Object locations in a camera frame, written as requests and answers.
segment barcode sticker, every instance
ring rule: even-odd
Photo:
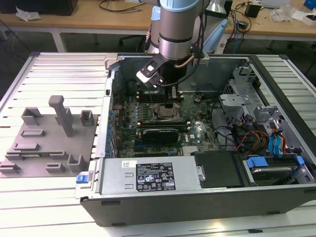
[[[135,168],[137,164],[136,160],[123,160],[122,168]]]

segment blue tab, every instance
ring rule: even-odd
[[[247,159],[246,162],[247,162],[247,165],[248,165],[248,167],[249,167],[250,169],[255,166],[255,165],[253,164],[253,162],[252,162],[251,159]]]
[[[297,156],[296,160],[297,160],[297,162],[299,163],[300,166],[305,164],[305,161],[303,160],[303,158],[301,156]]]
[[[87,184],[87,183],[89,183],[88,175],[83,175],[83,174],[77,175],[76,183],[77,184]]]
[[[246,160],[249,168],[254,167],[268,167],[268,163],[266,161],[266,158],[264,157],[250,157]]]
[[[277,138],[276,138],[275,149],[274,149],[274,154],[275,154],[275,155],[278,155],[279,157],[281,157],[280,152],[279,152],[280,144],[281,144],[281,138],[280,138],[280,137],[277,137]]]
[[[273,136],[273,133],[270,137],[270,140],[269,140],[269,152],[272,152],[273,151],[273,141],[274,141],[274,136]]]

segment blue latch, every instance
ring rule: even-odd
[[[246,160],[249,168],[268,167],[268,163],[264,157],[250,157]]]
[[[77,175],[76,183],[77,184],[87,184],[87,183],[89,183],[88,175],[83,175],[83,174]]]
[[[299,164],[300,166],[302,166],[303,164],[305,164],[305,162],[304,162],[304,160],[303,160],[303,158],[302,158],[301,156],[297,156],[296,160],[297,160],[297,162],[298,162],[298,164]]]

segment motherboard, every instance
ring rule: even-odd
[[[189,156],[220,150],[210,119],[213,100],[184,94],[181,103],[141,103],[136,97],[116,98],[118,158]]]

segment black box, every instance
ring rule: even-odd
[[[15,13],[19,9],[39,14],[71,16],[78,0],[0,0],[1,13]]]
[[[261,4],[248,3],[246,11],[245,11],[245,15],[247,17],[256,18],[258,16],[258,13],[259,13],[261,7],[262,7]]]

